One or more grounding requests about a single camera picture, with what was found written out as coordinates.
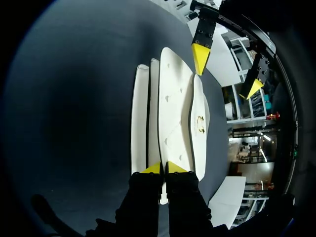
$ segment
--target red object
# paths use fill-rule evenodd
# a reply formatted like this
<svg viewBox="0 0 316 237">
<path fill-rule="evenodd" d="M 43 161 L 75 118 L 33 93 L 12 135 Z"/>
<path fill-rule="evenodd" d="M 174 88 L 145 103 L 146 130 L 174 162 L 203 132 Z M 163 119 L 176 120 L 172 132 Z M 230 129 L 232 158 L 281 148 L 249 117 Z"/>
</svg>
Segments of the red object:
<svg viewBox="0 0 316 237">
<path fill-rule="evenodd" d="M 277 120 L 280 118 L 280 114 L 278 112 L 276 112 L 275 114 L 270 114 L 270 115 L 267 115 L 267 120 Z"/>
</svg>

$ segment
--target ceiling light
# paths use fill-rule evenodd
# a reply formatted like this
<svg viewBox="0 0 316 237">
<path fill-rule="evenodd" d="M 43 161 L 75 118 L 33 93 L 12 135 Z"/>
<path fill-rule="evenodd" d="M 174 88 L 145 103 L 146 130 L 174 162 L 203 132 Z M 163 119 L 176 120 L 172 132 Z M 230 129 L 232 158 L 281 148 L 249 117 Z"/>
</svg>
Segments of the ceiling light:
<svg viewBox="0 0 316 237">
<path fill-rule="evenodd" d="M 271 138 L 268 137 L 267 135 L 263 135 L 264 138 L 266 138 L 268 141 L 271 141 Z"/>
<path fill-rule="evenodd" d="M 263 157 L 265 158 L 265 162 L 268 162 L 267 161 L 267 158 L 266 158 L 266 156 L 265 156 L 265 154 L 263 153 L 263 150 L 260 148 L 260 152 L 261 152 L 261 154 L 263 155 Z"/>
</svg>

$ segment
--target wall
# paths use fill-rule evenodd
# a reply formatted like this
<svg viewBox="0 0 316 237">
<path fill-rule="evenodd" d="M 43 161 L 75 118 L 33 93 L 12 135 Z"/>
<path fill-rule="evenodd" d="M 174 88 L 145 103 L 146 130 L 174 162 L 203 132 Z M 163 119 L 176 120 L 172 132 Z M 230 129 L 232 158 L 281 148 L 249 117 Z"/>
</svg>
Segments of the wall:
<svg viewBox="0 0 316 237">
<path fill-rule="evenodd" d="M 239 164 L 238 172 L 241 172 L 242 176 L 246 176 L 247 183 L 257 183 L 260 180 L 271 181 L 274 165 L 274 162 Z"/>
</svg>

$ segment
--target metal shelving rack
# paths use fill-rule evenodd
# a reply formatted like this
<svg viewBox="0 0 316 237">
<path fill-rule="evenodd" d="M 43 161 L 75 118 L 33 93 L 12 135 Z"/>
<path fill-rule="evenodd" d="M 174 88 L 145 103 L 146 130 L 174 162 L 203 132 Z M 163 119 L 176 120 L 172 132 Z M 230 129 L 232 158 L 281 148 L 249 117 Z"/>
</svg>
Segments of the metal shelving rack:
<svg viewBox="0 0 316 237">
<path fill-rule="evenodd" d="M 246 78 L 246 75 L 248 73 L 248 69 L 246 70 L 243 70 L 239 61 L 238 61 L 238 58 L 235 54 L 235 51 L 237 50 L 242 50 L 243 53 L 246 55 L 248 61 L 250 62 L 250 64 L 252 65 L 253 64 L 253 60 L 252 58 L 250 57 L 246 47 L 244 46 L 244 44 L 242 43 L 242 38 L 236 38 L 236 39 L 232 39 L 231 42 L 232 44 L 237 44 L 237 45 L 240 45 L 240 47 L 238 48 L 235 48 L 235 49 L 230 49 L 231 51 L 231 54 L 235 60 L 235 63 L 237 65 L 237 69 L 238 69 L 238 72 L 239 72 L 239 76 L 240 76 L 240 79 L 241 79 L 241 82 L 244 82 L 245 81 L 245 78 Z M 241 117 L 241 114 L 240 114 L 240 107 L 239 107 L 239 104 L 238 104 L 238 93 L 236 91 L 236 85 L 232 85 L 232 89 L 233 89 L 233 94 L 234 94 L 234 99 L 235 99 L 235 106 L 236 106 L 236 114 L 237 114 L 237 119 L 235 120 L 228 120 L 227 123 L 244 123 L 244 122 L 250 122 L 250 121 L 256 121 L 256 120 L 265 120 L 266 117 L 267 117 L 267 109 L 266 109 L 266 104 L 265 104 L 265 100 L 264 100 L 264 92 L 263 90 L 260 88 L 260 95 L 261 95 L 261 100 L 262 100 L 262 104 L 263 104 L 263 109 L 264 109 L 264 116 L 261 116 L 261 117 L 255 117 L 254 116 L 254 113 L 253 113 L 253 107 L 252 107 L 252 101 L 251 101 L 251 98 L 249 98 L 248 102 L 249 102 L 249 108 L 250 108 L 250 118 L 242 118 Z"/>
<path fill-rule="evenodd" d="M 256 204 L 257 204 L 257 202 L 260 201 L 260 200 L 263 200 L 263 202 L 262 202 L 262 204 L 261 204 L 261 206 L 260 206 L 260 208 L 259 208 L 258 213 L 259 213 L 260 211 L 262 211 L 262 209 L 264 208 L 264 206 L 265 206 L 265 204 L 266 204 L 266 202 L 267 202 L 268 199 L 269 199 L 268 197 L 253 197 L 253 198 L 252 198 L 252 197 L 244 197 L 242 200 L 253 201 L 253 202 L 250 203 L 250 204 L 248 204 L 248 203 L 242 203 L 242 204 L 241 204 L 242 206 L 249 206 L 249 207 L 250 207 L 250 210 L 249 210 L 249 212 L 247 213 L 247 215 L 245 215 L 245 216 L 237 216 L 236 219 L 242 219 L 243 221 L 241 221 L 239 224 L 232 224 L 232 227 L 239 226 L 241 223 L 243 223 L 243 222 L 249 220 L 251 217 L 253 217 L 253 212 L 254 212 L 254 209 L 255 209 L 255 207 L 256 207 Z"/>
</svg>

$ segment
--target gray mat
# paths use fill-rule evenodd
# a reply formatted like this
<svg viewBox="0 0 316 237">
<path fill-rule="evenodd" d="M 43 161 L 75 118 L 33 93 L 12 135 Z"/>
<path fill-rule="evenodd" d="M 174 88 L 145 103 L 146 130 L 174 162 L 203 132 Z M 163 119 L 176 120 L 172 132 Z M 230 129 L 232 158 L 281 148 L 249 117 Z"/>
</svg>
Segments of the gray mat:
<svg viewBox="0 0 316 237">
<path fill-rule="evenodd" d="M 115 220 L 130 177 L 136 67 L 170 47 L 194 69 L 186 25 L 147 0 L 55 1 L 21 43 L 3 95 L 4 152 L 17 195 L 39 226 L 31 195 L 44 195 L 76 231 Z M 205 201 L 228 168 L 221 88 L 202 76 L 210 106 Z M 161 208 L 161 235 L 168 233 Z"/>
</svg>

